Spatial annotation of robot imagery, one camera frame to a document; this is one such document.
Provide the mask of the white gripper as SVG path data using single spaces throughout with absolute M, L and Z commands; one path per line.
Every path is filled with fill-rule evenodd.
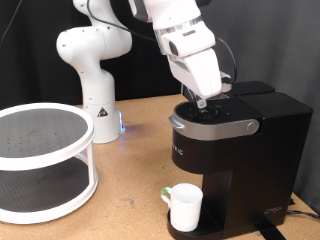
M 189 101 L 196 101 L 199 109 L 207 107 L 205 99 L 221 92 L 218 60 L 212 48 L 187 57 L 169 56 L 168 62 L 172 75 L 182 83 L 181 94 Z

